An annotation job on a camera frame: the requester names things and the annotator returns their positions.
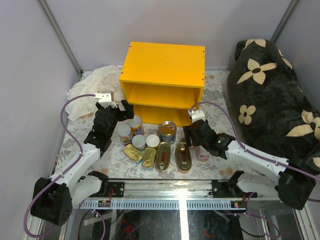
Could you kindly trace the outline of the blue labelled gold-top can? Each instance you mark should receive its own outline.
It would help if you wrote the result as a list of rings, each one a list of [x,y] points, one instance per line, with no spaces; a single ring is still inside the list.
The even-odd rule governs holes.
[[[173,144],[176,140],[177,126],[172,121],[164,121],[159,125],[159,137],[161,142]]]

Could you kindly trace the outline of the white red snack canister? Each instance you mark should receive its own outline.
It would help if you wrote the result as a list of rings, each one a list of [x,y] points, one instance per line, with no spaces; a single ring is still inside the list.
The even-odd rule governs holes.
[[[197,160],[200,162],[206,162],[211,157],[211,154],[201,145],[195,148],[195,154]]]

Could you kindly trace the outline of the grey lid small can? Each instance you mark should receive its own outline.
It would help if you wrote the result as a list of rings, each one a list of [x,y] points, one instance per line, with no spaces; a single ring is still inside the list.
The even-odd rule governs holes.
[[[137,134],[132,138],[132,145],[138,149],[140,152],[143,152],[147,145],[146,145],[146,138],[142,134]]]

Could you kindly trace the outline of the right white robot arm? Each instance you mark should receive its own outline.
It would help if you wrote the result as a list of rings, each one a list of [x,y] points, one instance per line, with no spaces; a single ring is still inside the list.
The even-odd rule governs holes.
[[[260,172],[259,180],[245,178],[228,184],[228,192],[240,197],[245,192],[266,193],[267,188],[277,192],[279,199],[287,206],[302,210],[316,186],[316,171],[302,159],[276,157],[255,148],[243,145],[241,141],[226,133],[216,133],[207,120],[197,120],[183,127],[186,144],[201,146],[214,157],[238,161]]]

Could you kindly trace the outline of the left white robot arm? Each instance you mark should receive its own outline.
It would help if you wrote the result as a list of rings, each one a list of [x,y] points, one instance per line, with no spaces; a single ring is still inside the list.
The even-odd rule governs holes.
[[[102,198],[110,193],[107,175],[95,170],[88,175],[84,173],[111,145],[117,123],[134,117],[134,106],[126,100],[121,103],[124,110],[118,105],[96,104],[93,126],[80,145],[79,155],[51,177],[36,181],[28,214],[60,227],[83,200],[92,195]]]

